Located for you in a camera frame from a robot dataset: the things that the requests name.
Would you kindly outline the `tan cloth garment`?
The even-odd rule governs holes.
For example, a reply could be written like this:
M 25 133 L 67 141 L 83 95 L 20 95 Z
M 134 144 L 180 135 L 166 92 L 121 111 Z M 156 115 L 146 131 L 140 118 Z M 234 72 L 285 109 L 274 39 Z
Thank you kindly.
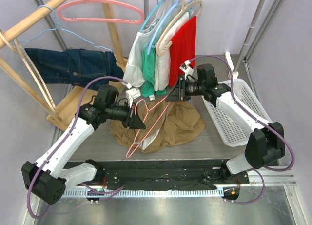
M 120 145 L 143 153 L 188 143 L 205 129 L 201 115 L 188 102 L 151 101 L 137 113 L 146 129 L 127 129 L 120 121 L 112 121 L 110 132 Z

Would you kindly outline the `blue denim skirt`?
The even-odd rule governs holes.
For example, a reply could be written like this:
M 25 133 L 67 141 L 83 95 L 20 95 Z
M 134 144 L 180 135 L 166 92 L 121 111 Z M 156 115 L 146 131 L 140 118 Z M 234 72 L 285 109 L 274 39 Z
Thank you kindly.
M 47 84 L 70 84 L 85 87 L 104 76 L 122 79 L 123 70 L 112 52 L 67 49 L 63 52 L 26 48 L 25 52 Z

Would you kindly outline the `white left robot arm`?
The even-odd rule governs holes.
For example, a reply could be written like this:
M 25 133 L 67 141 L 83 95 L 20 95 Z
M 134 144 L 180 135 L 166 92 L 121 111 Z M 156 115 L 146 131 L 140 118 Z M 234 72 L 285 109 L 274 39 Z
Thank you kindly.
M 102 86 L 93 102 L 80 106 L 68 128 L 53 146 L 34 163 L 26 162 L 22 166 L 28 191 L 53 205 L 66 189 L 84 182 L 101 184 L 105 177 L 101 164 L 86 160 L 69 169 L 65 165 L 78 147 L 107 120 L 120 121 L 128 129 L 145 129 L 145 124 L 133 108 L 133 100 L 140 95 L 137 88 L 131 88 L 126 91 L 126 103 L 120 105 L 116 101 L 118 90 L 110 85 Z

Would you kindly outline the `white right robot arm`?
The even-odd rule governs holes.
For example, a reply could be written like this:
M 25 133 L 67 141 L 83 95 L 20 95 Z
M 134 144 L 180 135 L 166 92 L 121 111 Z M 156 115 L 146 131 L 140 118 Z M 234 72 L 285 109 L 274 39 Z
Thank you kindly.
M 227 114 L 249 137 L 244 152 L 221 165 L 220 177 L 223 182 L 230 184 L 241 172 L 260 169 L 285 156 L 283 126 L 278 122 L 270 123 L 240 103 L 231 85 L 218 82 L 211 64 L 197 67 L 197 79 L 192 76 L 189 61 L 184 62 L 180 70 L 184 74 L 178 76 L 167 101 L 186 102 L 192 96 L 202 96 Z

